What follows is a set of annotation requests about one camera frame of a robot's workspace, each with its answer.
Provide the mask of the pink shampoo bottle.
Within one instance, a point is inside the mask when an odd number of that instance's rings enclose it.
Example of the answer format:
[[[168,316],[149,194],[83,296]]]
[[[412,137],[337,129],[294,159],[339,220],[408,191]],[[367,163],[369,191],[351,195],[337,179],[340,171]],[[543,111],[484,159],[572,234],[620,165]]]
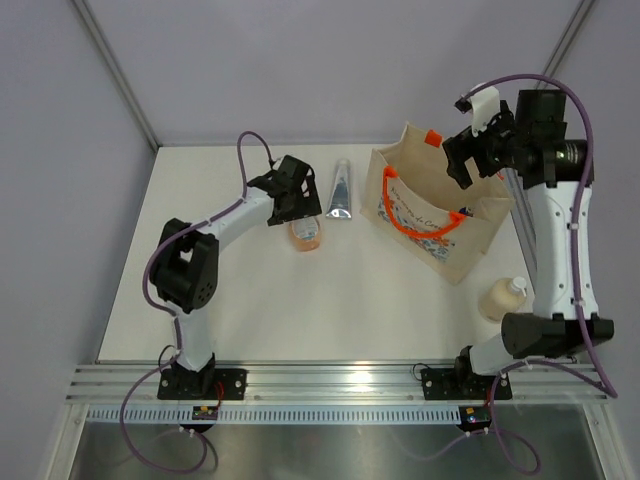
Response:
[[[321,224],[316,217],[306,217],[289,223],[289,237],[299,252],[319,248],[322,239]]]

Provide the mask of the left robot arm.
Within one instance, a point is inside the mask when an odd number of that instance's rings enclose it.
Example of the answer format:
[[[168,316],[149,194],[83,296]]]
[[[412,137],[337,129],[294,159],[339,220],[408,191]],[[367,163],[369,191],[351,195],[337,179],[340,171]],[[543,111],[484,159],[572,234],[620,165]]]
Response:
[[[244,370],[216,371],[205,311],[217,289],[220,254],[255,226],[281,225],[320,213],[313,168],[286,155],[277,167],[246,182],[241,197],[222,212],[197,224],[177,218],[165,224],[147,268],[175,328],[176,353],[160,371],[158,399],[244,398]]]

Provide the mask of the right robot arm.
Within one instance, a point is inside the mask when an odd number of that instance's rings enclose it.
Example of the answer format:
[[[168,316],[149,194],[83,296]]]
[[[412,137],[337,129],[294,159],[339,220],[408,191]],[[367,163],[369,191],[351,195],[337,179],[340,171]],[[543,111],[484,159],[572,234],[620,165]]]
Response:
[[[494,87],[459,99],[469,127],[443,143],[447,173],[458,185],[502,169],[522,180],[535,234],[535,299],[529,313],[507,313],[490,340],[465,347],[455,360],[454,388],[474,397],[489,375],[526,365],[533,357],[555,359],[585,352],[612,339],[614,324],[599,314],[590,278],[588,214],[593,168],[585,140],[566,136],[561,90],[522,90],[514,110]]]

